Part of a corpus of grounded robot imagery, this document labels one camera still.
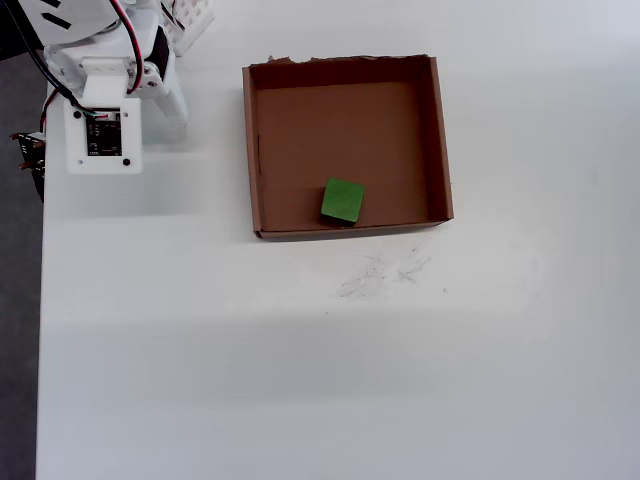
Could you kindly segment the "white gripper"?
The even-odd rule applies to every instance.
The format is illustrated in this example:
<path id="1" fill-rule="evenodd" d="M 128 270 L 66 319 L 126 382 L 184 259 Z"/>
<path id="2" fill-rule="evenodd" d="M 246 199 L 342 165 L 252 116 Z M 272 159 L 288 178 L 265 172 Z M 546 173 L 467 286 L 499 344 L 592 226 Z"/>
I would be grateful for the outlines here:
<path id="1" fill-rule="evenodd" d="M 141 28 L 140 46 L 143 68 L 134 95 L 150 100 L 164 116 L 167 125 L 182 134 L 188 124 L 189 111 L 180 85 L 174 82 L 175 55 L 165 28 L 158 22 L 136 22 Z M 136 77 L 136 60 L 124 26 L 110 32 L 64 45 L 45 48 L 45 61 L 54 76 L 74 94 L 83 95 L 87 72 L 85 60 L 121 60 L 130 84 Z"/>

